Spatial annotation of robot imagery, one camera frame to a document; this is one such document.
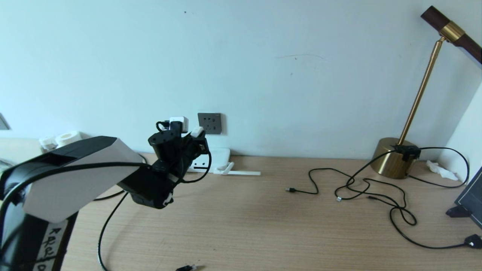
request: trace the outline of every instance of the tape roll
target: tape roll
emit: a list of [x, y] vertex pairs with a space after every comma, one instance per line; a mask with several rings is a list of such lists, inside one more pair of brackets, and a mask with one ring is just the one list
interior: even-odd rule
[[58, 145], [57, 148], [63, 147], [79, 140], [82, 140], [82, 137], [80, 136], [80, 133], [78, 131], [61, 134], [55, 138], [55, 141]]

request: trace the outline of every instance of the black cable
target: black cable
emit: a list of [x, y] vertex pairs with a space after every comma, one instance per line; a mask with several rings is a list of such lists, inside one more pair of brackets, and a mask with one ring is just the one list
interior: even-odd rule
[[347, 183], [339, 188], [337, 188], [335, 190], [335, 196], [337, 198], [340, 198], [341, 200], [352, 200], [352, 199], [355, 199], [359, 196], [361, 196], [362, 194], [364, 194], [364, 192], [368, 189], [366, 189], [365, 191], [359, 191], [359, 193], [353, 197], [349, 197], [349, 198], [342, 198], [342, 197], [339, 197], [338, 196], [338, 191], [342, 188], [348, 188], [350, 185], [352, 185], [354, 182], [355, 182], [355, 176], [358, 175], [358, 173], [360, 173], [363, 169], [365, 169], [367, 166], [371, 165], [372, 163], [374, 163], [375, 161], [377, 161], [378, 159], [384, 157], [385, 155], [389, 154], [389, 153], [392, 153], [392, 152], [395, 152], [395, 150], [391, 150], [391, 151], [387, 151], [385, 153], [382, 153], [380, 155], [378, 155], [377, 157], [373, 158], [371, 161], [369, 161], [367, 164], [365, 164], [363, 167], [361, 167], [357, 172], [355, 172], [355, 174], [353, 174], [352, 176], [350, 176], [350, 178], [347, 180]]
[[445, 187], [445, 188], [457, 188], [457, 187], [461, 187], [463, 185], [465, 185], [468, 181], [469, 181], [469, 175], [470, 175], [470, 167], [469, 167], [469, 162], [467, 161], [467, 159], [465, 159], [465, 157], [460, 153], [458, 152], [457, 150], [455, 149], [452, 149], [452, 148], [447, 148], [447, 147], [426, 147], [426, 148], [420, 148], [420, 149], [449, 149], [449, 150], [453, 150], [455, 151], [458, 155], [460, 155], [460, 157], [462, 157], [462, 159], [464, 159], [464, 162], [465, 162], [465, 166], [467, 167], [467, 175], [465, 177], [465, 181], [459, 185], [456, 185], [456, 186], [445, 186], [445, 185], [441, 185], [441, 184], [436, 184], [436, 183], [432, 183], [432, 182], [429, 182], [429, 181], [425, 181], [425, 180], [422, 180], [420, 178], [417, 178], [417, 177], [414, 177], [410, 174], [407, 174], [407, 177], [410, 177], [412, 179], [415, 179], [417, 181], [421, 181], [421, 182], [424, 182], [424, 183], [428, 183], [428, 184], [432, 184], [432, 185], [436, 185], [436, 186], [440, 186], [440, 187]]
[[102, 198], [96, 198], [96, 199], [93, 200], [93, 202], [108, 200], [108, 199], [111, 199], [111, 198], [113, 198], [113, 197], [117, 197], [117, 196], [119, 196], [119, 195], [122, 195], [124, 192], [125, 192], [125, 191], [122, 190], [122, 191], [119, 191], [119, 192], [114, 193], [114, 194], [112, 194], [112, 195], [108, 195], [108, 196], [105, 196], [105, 197], [102, 197]]
[[[407, 175], [407, 176], [409, 176], [409, 177], [411, 177], [411, 178], [414, 178], [414, 179], [417, 179], [417, 180], [420, 180], [420, 181], [423, 181], [423, 182], [426, 182], [426, 183], [429, 183], [429, 184], [438, 185], [438, 186], [446, 187], [446, 188], [457, 188], [457, 187], [461, 187], [462, 185], [464, 185], [464, 184], [467, 183], [467, 181], [468, 181], [468, 179], [469, 179], [469, 163], [467, 162], [467, 159], [466, 159], [460, 152], [456, 151], [455, 149], [445, 148], [445, 147], [427, 147], [427, 148], [420, 148], [420, 149], [450, 149], [450, 150], [455, 151], [456, 153], [458, 153], [458, 154], [464, 159], [464, 161], [465, 161], [465, 163], [466, 163], [466, 166], [467, 166], [467, 177], [466, 177], [465, 181], [464, 181], [461, 185], [449, 187], [449, 186], [442, 186], [442, 185], [438, 185], [438, 184], [435, 184], [435, 183], [427, 182], [427, 181], [421, 180], [421, 179], [419, 179], [419, 178], [413, 177], [413, 176], [411, 176], [411, 175]], [[296, 190], [296, 189], [294, 189], [294, 188], [289, 188], [289, 191], [290, 191], [290, 192], [301, 192], [301, 193], [307, 193], [307, 194], [318, 194], [318, 193], [319, 193], [318, 186], [316, 185], [315, 181], [314, 181], [313, 178], [311, 177], [311, 172], [313, 172], [313, 171], [315, 171], [315, 170], [334, 170], [334, 171], [336, 171], [336, 172], [339, 172], [339, 173], [341, 173], [341, 174], [349, 177], [345, 185], [343, 185], [343, 186], [341, 186], [341, 187], [339, 187], [339, 188], [337, 188], [337, 189], [335, 190], [335, 196], [337, 197], [337, 199], [338, 199], [339, 201], [341, 201], [341, 200], [351, 200], [351, 199], [355, 199], [355, 198], [357, 198], [357, 197], [359, 197], [359, 196], [361, 196], [361, 195], [363, 195], [363, 194], [367, 194], [367, 195], [370, 195], [370, 196], [368, 196], [369, 199], [377, 200], [377, 201], [380, 201], [380, 202], [382, 202], [382, 203], [385, 203], [385, 204], [387, 204], [387, 205], [392, 206], [392, 208], [390, 209], [390, 212], [389, 212], [390, 221], [391, 221], [393, 227], [395, 228], [395, 230], [396, 230], [403, 238], [405, 238], [405, 239], [408, 240], [409, 242], [411, 242], [411, 243], [413, 243], [413, 244], [415, 244], [415, 245], [418, 245], [418, 246], [420, 246], [420, 247], [429, 248], [429, 249], [448, 249], [448, 248], [456, 248], [456, 247], [466, 246], [466, 245], [467, 245], [466, 243], [456, 244], [456, 245], [450, 245], [450, 246], [442, 246], [442, 247], [427, 246], [427, 245], [420, 244], [420, 243], [418, 243], [418, 242], [410, 239], [410, 237], [408, 237], [406, 234], [404, 234], [404, 233], [402, 232], [402, 230], [401, 230], [401, 229], [397, 226], [397, 224], [395, 223], [395, 220], [393, 219], [393, 211], [394, 211], [394, 210], [399, 210], [399, 211], [400, 211], [400, 214], [401, 214], [401, 216], [402, 216], [402, 218], [403, 218], [403, 220], [404, 220], [407, 224], [409, 224], [409, 225], [411, 225], [411, 226], [415, 226], [415, 225], [417, 224], [417, 219], [416, 219], [415, 215], [406, 208], [406, 207], [407, 207], [406, 193], [405, 193], [405, 191], [404, 191], [402, 188], [400, 188], [400, 187], [398, 187], [398, 186], [396, 186], [396, 185], [394, 185], [394, 184], [390, 184], [390, 183], [387, 183], [387, 182], [378, 181], [378, 180], [374, 180], [374, 179], [370, 179], [370, 178], [364, 178], [364, 179], [363, 179], [363, 181], [364, 181], [365, 183], [367, 183], [367, 187], [366, 187], [364, 190], [362, 190], [362, 191], [356, 190], [356, 189], [353, 189], [352, 187], [350, 187], [350, 186], [355, 182], [355, 176], [356, 176], [358, 173], [360, 173], [363, 169], [365, 169], [367, 166], [369, 166], [370, 164], [372, 164], [372, 163], [375, 162], [376, 160], [384, 157], [385, 155], [387, 155], [387, 154], [389, 154], [389, 153], [391, 153], [391, 152], [394, 152], [394, 150], [388, 151], [388, 152], [386, 152], [386, 153], [383, 153], [383, 154], [381, 154], [381, 155], [373, 158], [371, 161], [369, 161], [366, 165], [364, 165], [364, 166], [363, 166], [362, 168], [360, 168], [355, 174], [353, 174], [353, 175], [351, 175], [351, 176], [348, 175], [348, 174], [346, 174], [346, 173], [344, 173], [344, 172], [342, 172], [342, 171], [340, 171], [340, 170], [334, 169], [334, 168], [315, 168], [315, 169], [311, 169], [311, 170], [308, 172], [308, 176], [309, 176], [310, 181], [315, 185], [316, 192], [299, 191], [299, 190]], [[378, 182], [378, 183], [381, 183], [381, 184], [390, 185], [390, 186], [393, 186], [393, 187], [397, 188], [398, 190], [400, 190], [400, 191], [402, 192], [402, 194], [403, 194], [403, 205], [400, 205], [396, 200], [394, 200], [393, 198], [391, 198], [391, 197], [389, 197], [389, 196], [387, 196], [387, 195], [367, 192], [368, 189], [370, 188], [370, 182], [369, 182], [369, 181], [374, 181], [374, 182]], [[348, 198], [339, 197], [337, 193], [338, 193], [338, 191], [339, 191], [340, 189], [343, 189], [343, 188], [347, 188], [348, 190], [353, 191], [353, 192], [356, 192], [356, 193], [358, 193], [358, 194], [356, 194], [355, 196], [352, 196], [352, 197], [348, 197]], [[386, 201], [384, 201], [384, 200], [382, 200], [382, 199], [380, 199], [380, 198], [378, 198], [378, 197], [375, 197], [375, 196], [383, 197], [383, 198], [385, 198], [385, 199], [388, 199], [388, 200], [391, 201], [392, 203], [386, 202]], [[412, 218], [413, 222], [408, 221], [408, 220], [406, 219], [405, 213], [407, 213], [407, 214]]]
[[195, 179], [195, 180], [191, 180], [191, 181], [181, 180], [181, 183], [185, 183], [185, 184], [195, 183], [195, 182], [199, 182], [199, 181], [202, 180], [204, 177], [206, 177], [206, 175], [209, 173], [209, 169], [211, 168], [211, 162], [212, 162], [212, 160], [213, 160], [213, 158], [211, 157], [211, 152], [210, 152], [210, 151], [208, 151], [208, 156], [209, 156], [209, 162], [208, 162], [208, 167], [207, 167], [207, 169], [206, 169], [206, 172], [204, 172], [204, 174], [203, 174], [201, 177], [199, 177], [199, 178], [197, 178], [197, 179]]
[[144, 163], [144, 164], [147, 164], [147, 158], [146, 158], [144, 155], [140, 154], [140, 153], [138, 153], [138, 154], [139, 154], [139, 156], [144, 160], [143, 163]]
[[102, 244], [102, 237], [104, 236], [104, 231], [106, 230], [107, 224], [109, 223], [110, 219], [114, 215], [114, 213], [117, 211], [117, 208], [121, 205], [121, 203], [124, 201], [125, 197], [127, 197], [129, 193], [125, 193], [125, 195], [120, 199], [119, 203], [117, 203], [116, 207], [112, 212], [110, 213], [109, 217], [107, 217], [106, 222], [104, 223], [102, 230], [100, 231], [99, 235], [99, 243], [97, 244], [97, 259], [99, 260], [99, 264], [102, 267], [104, 271], [108, 271], [107, 267], [104, 265], [104, 262], [102, 261], [102, 256], [100, 254], [100, 245]]
[[[147, 159], [144, 157], [144, 155], [138, 153], [139, 156], [144, 160], [143, 163], [147, 164]], [[111, 198], [114, 198], [114, 197], [117, 197], [119, 195], [122, 195], [124, 193], [124, 190], [121, 190], [119, 192], [116, 192], [112, 195], [108, 195], [108, 196], [105, 196], [105, 197], [102, 197], [102, 198], [96, 198], [93, 200], [93, 202], [98, 202], [98, 201], [104, 201], [104, 200], [108, 200], [108, 199], [111, 199]]]
[[164, 130], [162, 130], [162, 129], [159, 127], [159, 124], [162, 125], [162, 122], [156, 122], [156, 128], [157, 128], [157, 130], [158, 130], [159, 132], [164, 131]]
[[2, 244], [3, 240], [3, 228], [4, 228], [4, 223], [5, 223], [5, 215], [7, 213], [8, 206], [10, 203], [13, 202], [13, 199], [18, 195], [18, 193], [26, 188], [28, 185], [34, 183], [37, 180], [43, 179], [45, 177], [59, 174], [59, 173], [65, 173], [65, 172], [70, 172], [70, 171], [77, 171], [77, 170], [82, 170], [82, 169], [92, 169], [92, 168], [101, 168], [101, 167], [113, 167], [113, 166], [138, 166], [138, 167], [148, 167], [150, 168], [151, 166], [148, 164], [144, 163], [124, 163], [124, 162], [109, 162], [109, 163], [93, 163], [93, 164], [80, 164], [80, 165], [72, 165], [72, 166], [67, 166], [67, 167], [60, 167], [60, 168], [55, 168], [51, 169], [46, 172], [42, 172], [40, 174], [37, 174], [17, 185], [15, 185], [4, 197], [3, 202], [0, 207], [0, 244]]

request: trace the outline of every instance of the lamp head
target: lamp head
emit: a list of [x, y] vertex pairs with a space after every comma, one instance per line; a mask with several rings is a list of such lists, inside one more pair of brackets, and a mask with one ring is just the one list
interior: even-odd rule
[[464, 48], [475, 60], [482, 64], [482, 48], [457, 24], [443, 15], [434, 6], [430, 6], [420, 17], [437, 32], [457, 47]]

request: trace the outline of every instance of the tissue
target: tissue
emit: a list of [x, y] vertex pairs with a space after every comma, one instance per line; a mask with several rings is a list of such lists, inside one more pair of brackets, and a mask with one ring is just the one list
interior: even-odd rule
[[429, 160], [427, 160], [427, 166], [428, 168], [437, 174], [440, 174], [442, 178], [448, 178], [454, 181], [458, 181], [457, 176], [452, 171], [446, 170], [443, 167], [439, 166], [439, 163], [432, 163]]

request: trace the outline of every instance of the brass lamp base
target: brass lamp base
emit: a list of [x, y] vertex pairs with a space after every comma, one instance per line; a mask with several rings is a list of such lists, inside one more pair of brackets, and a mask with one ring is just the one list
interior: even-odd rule
[[[376, 146], [375, 153], [373, 154], [373, 158], [387, 152], [393, 150], [394, 145], [398, 143], [398, 138], [394, 137], [385, 137], [382, 138], [378, 145]], [[408, 141], [404, 141], [403, 145], [411, 146], [414, 145]], [[393, 178], [393, 179], [403, 179], [412, 169], [412, 165], [415, 162], [413, 156], [408, 158], [408, 161], [402, 160], [403, 155], [397, 152], [391, 152], [385, 155], [382, 158], [379, 158], [375, 162], [371, 164], [373, 170], [375, 170], [378, 174]]]

